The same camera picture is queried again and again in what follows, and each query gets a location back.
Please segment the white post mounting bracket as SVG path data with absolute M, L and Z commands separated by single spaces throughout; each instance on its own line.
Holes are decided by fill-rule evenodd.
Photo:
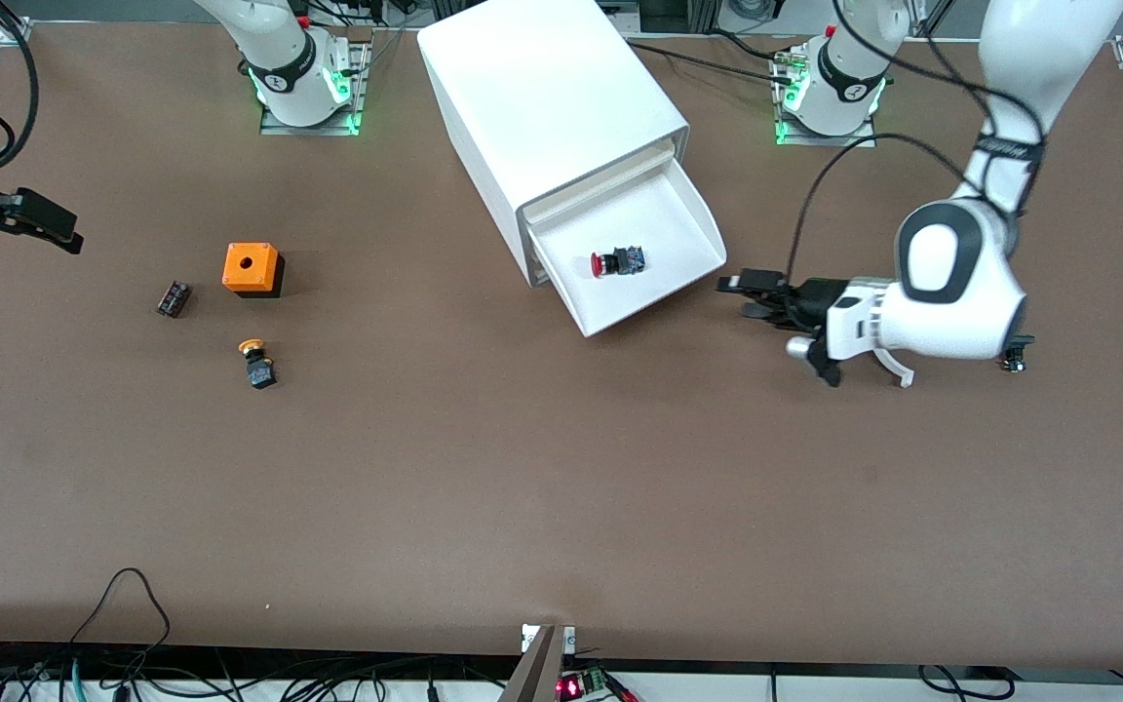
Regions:
M 539 633 L 540 628 L 542 628 L 540 624 L 521 626 L 521 636 L 519 637 L 519 639 L 521 639 L 521 645 L 519 645 L 519 648 L 522 654 L 526 654 L 533 644 L 535 636 Z M 575 654 L 578 653 L 578 645 L 576 645 L 576 641 L 578 641 L 578 639 L 576 639 L 576 628 L 569 624 L 562 627 L 562 636 L 564 637 L 562 654 L 564 654 L 564 656 L 575 656 Z

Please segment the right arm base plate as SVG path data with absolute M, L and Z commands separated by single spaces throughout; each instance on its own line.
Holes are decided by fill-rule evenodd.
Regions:
M 298 81 L 294 93 L 303 95 L 304 116 L 313 116 L 321 107 L 331 112 L 318 124 L 285 124 L 271 110 L 271 98 L 257 78 L 252 78 L 255 98 L 261 106 L 259 128 L 263 135 L 300 135 L 301 137 L 356 137 L 360 133 L 368 89 L 371 45 L 349 43 L 346 37 L 331 36 L 325 49 L 317 54 L 316 66 Z

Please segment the white curved plastic bracket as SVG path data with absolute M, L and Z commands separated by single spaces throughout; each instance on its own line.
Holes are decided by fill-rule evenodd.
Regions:
M 913 386 L 916 373 L 914 373 L 913 370 L 910 370 L 909 366 L 900 363 L 900 361 L 897 361 L 896 357 L 887 350 L 887 348 L 874 348 L 873 355 L 884 370 L 891 371 L 893 376 L 900 379 L 900 388 Z

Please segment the circuit board with red light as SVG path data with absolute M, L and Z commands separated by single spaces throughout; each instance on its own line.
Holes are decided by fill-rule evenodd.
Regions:
M 562 672 L 556 684 L 557 702 L 602 702 L 604 699 L 618 699 L 604 668 L 590 666 Z

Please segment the red push button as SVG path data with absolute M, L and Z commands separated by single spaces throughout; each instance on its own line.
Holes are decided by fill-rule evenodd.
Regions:
M 641 274 L 646 268 L 643 249 L 640 246 L 614 248 L 609 253 L 590 254 L 590 271 L 594 277 L 626 276 Z

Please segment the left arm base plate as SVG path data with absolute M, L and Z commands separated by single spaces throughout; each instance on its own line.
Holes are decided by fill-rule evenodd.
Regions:
M 861 98 L 843 102 L 829 84 L 811 75 L 819 48 L 820 39 L 814 37 L 776 53 L 768 62 L 775 79 L 772 101 L 776 142 L 780 145 L 839 147 L 873 133 L 873 115 L 886 80 L 879 80 L 869 92 L 856 85 L 855 92 Z

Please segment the orange button enclosure box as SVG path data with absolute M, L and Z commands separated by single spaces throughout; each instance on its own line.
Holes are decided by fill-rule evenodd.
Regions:
M 287 259 L 270 243 L 231 243 L 226 248 L 221 283 L 241 298 L 284 294 Z

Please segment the yellow push button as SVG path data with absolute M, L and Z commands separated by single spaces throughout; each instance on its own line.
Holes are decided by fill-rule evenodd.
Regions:
M 263 390 L 276 385 L 279 377 L 275 361 L 267 355 L 266 341 L 258 338 L 245 339 L 238 345 L 238 352 L 241 352 L 246 361 L 247 382 L 252 388 Z

